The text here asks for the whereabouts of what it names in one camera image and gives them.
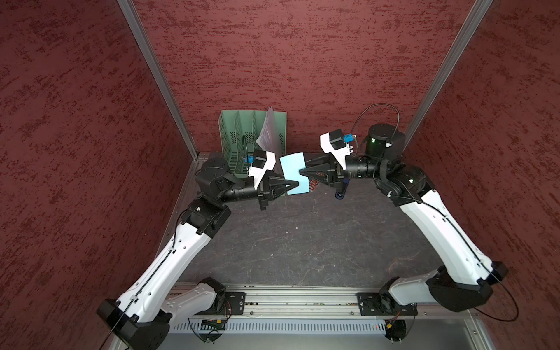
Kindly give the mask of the light blue square paper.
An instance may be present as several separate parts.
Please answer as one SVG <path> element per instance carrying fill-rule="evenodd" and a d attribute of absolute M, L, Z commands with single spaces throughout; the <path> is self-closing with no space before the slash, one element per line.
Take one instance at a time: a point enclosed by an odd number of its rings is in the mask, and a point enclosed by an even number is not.
<path fill-rule="evenodd" d="M 291 181 L 297 181 L 298 186 L 289 190 L 287 195 L 300 195 L 310 192 L 309 178 L 300 174 L 300 170 L 306 168 L 306 162 L 303 153 L 294 153 L 280 158 L 281 167 L 284 178 Z"/>

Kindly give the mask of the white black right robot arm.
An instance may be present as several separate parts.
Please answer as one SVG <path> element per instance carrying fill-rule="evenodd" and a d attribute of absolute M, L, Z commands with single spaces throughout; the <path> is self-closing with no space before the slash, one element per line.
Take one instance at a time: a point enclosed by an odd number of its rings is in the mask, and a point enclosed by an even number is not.
<path fill-rule="evenodd" d="M 350 180 L 372 179 L 416 224 L 443 263 L 426 274 L 388 281 L 374 299 L 376 308 L 396 314 L 411 304 L 438 303 L 463 312 L 486 304 L 493 285 L 503 282 L 508 269 L 475 246 L 426 173 L 402 162 L 405 134 L 386 123 L 372 125 L 360 157 L 351 154 L 351 138 L 340 130 L 321 135 L 323 156 L 306 161 L 300 175 L 335 188 L 338 197 L 345 195 Z"/>

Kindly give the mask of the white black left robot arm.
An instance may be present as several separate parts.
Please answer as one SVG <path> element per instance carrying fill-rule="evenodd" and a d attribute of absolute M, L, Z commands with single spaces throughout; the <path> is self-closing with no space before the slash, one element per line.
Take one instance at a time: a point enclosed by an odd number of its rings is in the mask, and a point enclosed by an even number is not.
<path fill-rule="evenodd" d="M 118 299 L 106 299 L 97 314 L 126 349 L 157 349 L 173 322 L 197 314 L 236 313 L 226 288 L 209 277 L 175 297 L 169 293 L 195 256 L 209 244 L 230 217 L 231 201 L 258 201 L 261 209 L 298 187 L 293 179 L 274 172 L 273 153 L 252 158 L 249 176 L 240 179 L 221 158 L 207 160 L 195 175 L 199 194 L 184 210 L 175 232 L 139 279 Z"/>

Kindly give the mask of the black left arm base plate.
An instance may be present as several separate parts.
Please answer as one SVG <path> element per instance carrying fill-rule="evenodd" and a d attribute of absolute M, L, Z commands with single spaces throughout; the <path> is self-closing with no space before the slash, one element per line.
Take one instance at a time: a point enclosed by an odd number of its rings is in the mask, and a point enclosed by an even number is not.
<path fill-rule="evenodd" d="M 246 293 L 226 292 L 224 299 L 224 314 L 226 316 L 241 316 L 244 314 Z"/>

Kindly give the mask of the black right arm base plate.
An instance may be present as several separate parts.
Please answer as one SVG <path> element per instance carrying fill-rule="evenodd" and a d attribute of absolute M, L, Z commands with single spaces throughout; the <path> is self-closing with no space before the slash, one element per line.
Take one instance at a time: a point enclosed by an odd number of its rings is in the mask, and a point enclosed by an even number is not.
<path fill-rule="evenodd" d="M 357 305 L 361 316 L 417 316 L 417 307 L 401 306 L 389 293 L 357 293 Z"/>

